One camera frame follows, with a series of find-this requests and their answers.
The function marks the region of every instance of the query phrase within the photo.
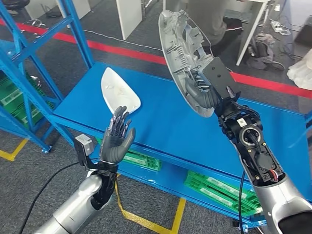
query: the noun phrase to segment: yellow floor line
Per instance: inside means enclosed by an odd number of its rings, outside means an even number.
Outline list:
[[[186,200],[184,198],[180,198],[179,205],[178,205],[177,212],[175,213],[175,220],[172,225],[171,234],[177,234],[179,231],[180,224],[181,223],[182,216],[184,212]]]
[[[166,229],[160,225],[124,210],[122,206],[122,202],[120,201],[119,192],[118,190],[117,183],[115,185],[115,189],[116,189],[116,194],[117,195],[117,199],[118,199],[118,206],[120,208],[120,210],[122,211],[122,213],[123,214],[125,218],[140,224],[146,228],[148,228],[156,233],[171,234],[171,230],[169,229]]]
[[[0,157],[9,160],[9,161],[14,161],[15,157],[23,149],[26,143],[28,139],[23,139],[22,142],[20,142],[13,153],[9,154],[2,150],[0,150]]]

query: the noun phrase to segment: red wire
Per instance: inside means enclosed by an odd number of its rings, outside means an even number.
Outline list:
[[[277,181],[277,177],[276,175],[274,173],[274,171],[273,169],[270,169],[270,173],[273,174],[273,178],[274,179],[274,181]]]

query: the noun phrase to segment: person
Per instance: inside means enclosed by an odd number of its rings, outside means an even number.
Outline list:
[[[214,56],[220,55],[242,31],[239,19],[224,18],[228,1],[188,0],[188,15],[208,37]],[[202,47],[206,53],[210,53],[208,41],[205,41]]]

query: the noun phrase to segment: power strip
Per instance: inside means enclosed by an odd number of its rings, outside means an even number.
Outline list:
[[[285,28],[284,26],[281,25],[280,22],[278,21],[271,21],[270,25],[272,26],[272,28],[274,30],[274,32],[276,33],[280,33],[281,35],[283,36],[286,36],[286,35],[290,35],[290,31],[289,29],[283,29]]]

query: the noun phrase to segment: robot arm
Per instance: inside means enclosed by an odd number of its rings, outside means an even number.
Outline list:
[[[80,165],[92,172],[36,234],[80,233],[110,201],[115,189],[118,163],[125,157],[135,137],[134,128],[127,136],[131,120],[125,123],[128,115],[128,112],[124,114],[125,109],[125,106],[117,108],[106,129],[100,145],[99,163],[93,164],[89,158],[94,150],[90,138],[82,134],[75,139]]]
[[[261,204],[273,234],[307,234],[312,230],[312,206],[283,170],[267,145],[260,115],[236,103],[237,84],[219,59],[199,70],[212,87],[201,92],[196,80],[186,88],[204,108],[215,108],[219,126],[239,153],[240,161]]]

